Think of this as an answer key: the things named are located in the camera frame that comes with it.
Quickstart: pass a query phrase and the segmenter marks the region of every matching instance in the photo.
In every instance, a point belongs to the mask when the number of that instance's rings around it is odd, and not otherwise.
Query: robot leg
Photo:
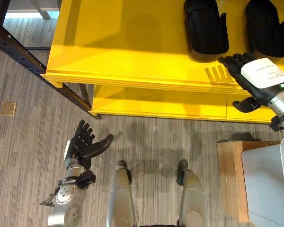
[[[119,161],[109,195],[106,227],[136,227],[130,184],[126,162]]]
[[[187,169],[187,161],[182,160],[181,162],[178,167],[177,183],[183,186],[183,192],[178,226],[207,227],[206,199],[201,182],[192,170]]]

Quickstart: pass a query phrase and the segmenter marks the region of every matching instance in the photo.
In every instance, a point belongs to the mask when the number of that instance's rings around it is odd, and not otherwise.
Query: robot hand
[[[93,143],[95,135],[91,134],[92,132],[93,130],[89,128],[88,123],[85,123],[84,120],[79,122],[65,155],[66,168],[73,164],[80,164],[89,170],[91,159],[103,153],[114,139],[114,136],[110,134],[100,142]]]
[[[255,59],[250,53],[220,57],[219,62],[251,94],[243,101],[234,101],[233,106],[243,113],[252,112],[262,105],[269,106],[276,114],[270,127],[274,131],[283,130],[284,72],[268,58]]]
[[[80,121],[74,137],[68,141],[65,149],[67,176],[59,181],[53,194],[40,203],[53,207],[48,218],[49,227],[75,227],[80,221],[86,189],[96,181],[96,176],[89,170],[91,159],[103,153],[114,139],[110,134],[100,142],[93,143],[95,136],[91,133],[89,124]]]

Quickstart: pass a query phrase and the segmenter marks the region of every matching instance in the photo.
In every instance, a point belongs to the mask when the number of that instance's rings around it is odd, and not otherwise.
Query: yellow table
[[[284,20],[284,0],[272,2]],[[225,55],[246,52],[248,0],[217,3],[220,14],[227,12],[230,49]],[[183,4],[63,0],[44,78],[56,87],[63,82],[101,85],[93,114],[269,122],[273,114],[267,109],[243,115],[231,106],[247,92],[221,64],[188,57]],[[277,65],[284,70],[284,58]]]

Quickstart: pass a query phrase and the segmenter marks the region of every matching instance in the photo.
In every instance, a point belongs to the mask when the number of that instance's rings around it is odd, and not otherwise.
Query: wooden box
[[[239,222],[250,222],[241,153],[279,144],[279,141],[229,141],[217,143],[222,208]]]

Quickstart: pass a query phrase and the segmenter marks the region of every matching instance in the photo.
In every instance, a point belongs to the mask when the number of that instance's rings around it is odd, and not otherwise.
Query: black metal frame
[[[0,0],[0,50],[5,52],[9,57],[14,59],[19,64],[21,64],[24,68],[33,73],[37,78],[42,80],[52,89],[56,90],[68,100],[73,102],[76,106],[93,116],[89,112],[91,111],[91,104],[89,102],[85,84],[80,84],[80,88],[82,90],[85,101],[65,84],[63,84],[62,88],[53,86],[46,79],[40,76],[40,74],[46,73],[46,67],[2,26],[9,7],[9,3],[10,0]],[[99,114],[93,117],[96,119],[101,118]]]

